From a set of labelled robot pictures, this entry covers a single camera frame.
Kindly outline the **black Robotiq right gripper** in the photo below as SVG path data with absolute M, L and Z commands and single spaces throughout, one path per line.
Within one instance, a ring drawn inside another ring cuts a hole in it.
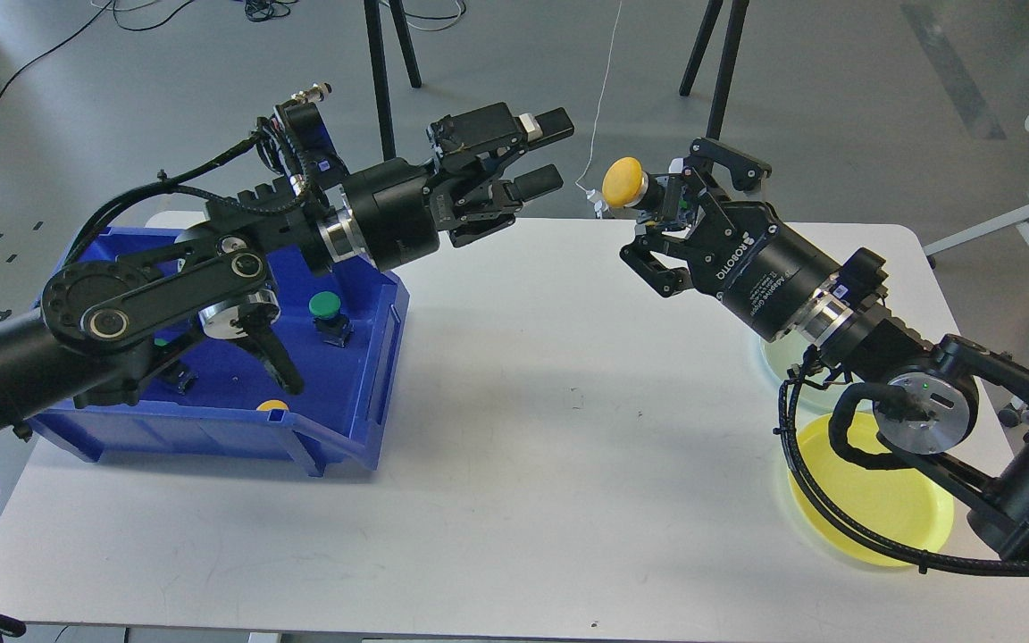
M 658 296 L 711 296 L 762 340 L 799 322 L 840 265 L 761 200 L 772 164 L 714 138 L 697 138 L 653 175 L 653 227 L 618 256 Z

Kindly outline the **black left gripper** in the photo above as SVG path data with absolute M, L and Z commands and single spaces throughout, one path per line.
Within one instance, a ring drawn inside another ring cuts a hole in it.
M 328 260 L 362 255 L 389 271 L 436 252 L 440 235 L 462 247 L 511 227 L 521 204 L 564 181 L 554 164 L 514 180 L 504 171 L 522 152 L 572 134 L 564 107 L 514 115 L 495 103 L 446 115 L 428 128 L 430 160 L 393 158 L 342 180 L 342 204 L 318 225 Z

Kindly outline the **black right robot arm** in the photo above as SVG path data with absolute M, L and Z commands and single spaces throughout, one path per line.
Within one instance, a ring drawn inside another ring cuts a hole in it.
M 638 228 L 622 260 L 659 296 L 695 289 L 731 310 L 762 340 L 808 342 L 777 399 L 792 479 L 816 511 L 875 553 L 922 572 L 1029 577 L 1029 431 L 997 476 L 949 455 L 975 427 L 975 380 L 1029 405 L 1029 370 L 959 335 L 920 338 L 883 300 L 883 259 L 860 248 L 836 262 L 754 200 L 767 163 L 710 138 L 693 141 L 678 170 L 650 174 L 624 157 L 603 180 L 608 206 L 633 209 Z M 833 454 L 866 471 L 915 469 L 967 505 L 969 528 L 996 559 L 926 552 L 870 530 L 841 510 L 799 451 L 795 413 L 809 376 L 847 376 L 828 426 Z

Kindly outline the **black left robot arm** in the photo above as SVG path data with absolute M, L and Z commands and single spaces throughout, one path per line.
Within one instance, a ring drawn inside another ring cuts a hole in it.
M 159 174 L 88 217 L 37 303 L 0 322 L 0 430 L 29 439 L 29 420 L 65 399 L 135 405 L 205 338 L 239 347 L 283 391 L 301 394 L 303 376 L 272 328 L 270 254 L 297 248 L 317 274 L 359 255 L 388 271 L 436 252 L 440 233 L 460 247 L 503 230 L 527 201 L 563 184 L 551 164 L 503 178 L 527 152 L 574 133 L 563 107 L 514 115 L 497 103 L 446 115 L 429 126 L 430 160 L 351 172 L 319 111 L 329 93 L 298 91 L 214 159 Z M 208 220 L 151 251 L 83 259 L 128 207 L 164 194 L 203 199 Z M 0 614 L 0 642 L 25 630 Z

